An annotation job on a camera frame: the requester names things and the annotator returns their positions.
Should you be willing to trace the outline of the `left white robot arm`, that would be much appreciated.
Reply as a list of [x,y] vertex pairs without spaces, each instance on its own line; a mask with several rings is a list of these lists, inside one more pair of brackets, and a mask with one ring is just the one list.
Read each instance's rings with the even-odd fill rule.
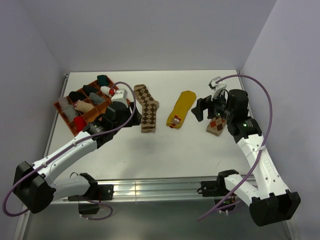
[[33,214],[51,202],[78,196],[92,201],[100,195],[98,182],[88,173],[57,181],[57,177],[85,155],[110,142],[122,128],[138,126],[141,114],[135,102],[113,101],[68,144],[32,164],[20,163],[13,181],[14,193]]

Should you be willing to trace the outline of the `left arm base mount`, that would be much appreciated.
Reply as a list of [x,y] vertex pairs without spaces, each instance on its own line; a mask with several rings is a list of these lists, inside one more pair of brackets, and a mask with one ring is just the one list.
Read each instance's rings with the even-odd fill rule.
[[81,215],[95,215],[100,210],[100,205],[94,202],[101,203],[113,199],[114,185],[113,184],[98,184],[93,191],[88,191],[85,195],[69,196],[69,202],[86,202],[78,204],[78,212]]

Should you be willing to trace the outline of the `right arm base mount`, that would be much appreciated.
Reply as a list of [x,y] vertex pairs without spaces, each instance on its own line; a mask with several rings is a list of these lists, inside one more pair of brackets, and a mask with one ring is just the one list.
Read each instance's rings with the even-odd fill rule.
[[[222,183],[219,183],[218,180],[202,181],[200,188],[197,189],[197,193],[202,195],[202,197],[224,197],[228,192],[226,187]],[[219,207],[223,211],[233,211],[236,205],[231,206],[231,204],[235,202],[236,195],[233,193]]]

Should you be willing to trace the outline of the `brown argyle sock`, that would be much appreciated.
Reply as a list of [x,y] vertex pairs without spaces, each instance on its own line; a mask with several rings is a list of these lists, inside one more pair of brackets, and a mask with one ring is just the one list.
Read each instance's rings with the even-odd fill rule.
[[144,84],[135,85],[133,90],[136,100],[142,106],[141,132],[154,133],[156,130],[156,117],[159,102],[152,97]]

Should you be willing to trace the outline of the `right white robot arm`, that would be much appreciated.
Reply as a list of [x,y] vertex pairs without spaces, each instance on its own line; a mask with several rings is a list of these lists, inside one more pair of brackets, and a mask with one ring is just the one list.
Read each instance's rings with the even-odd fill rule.
[[251,185],[236,170],[218,173],[216,180],[203,181],[199,193],[203,197],[235,194],[249,207],[254,223],[259,226],[290,220],[301,198],[292,192],[280,177],[264,145],[264,136],[258,122],[249,116],[249,98],[244,90],[232,89],[199,98],[191,110],[196,119],[204,119],[203,112],[214,120],[221,117],[229,133],[246,157],[256,186]]

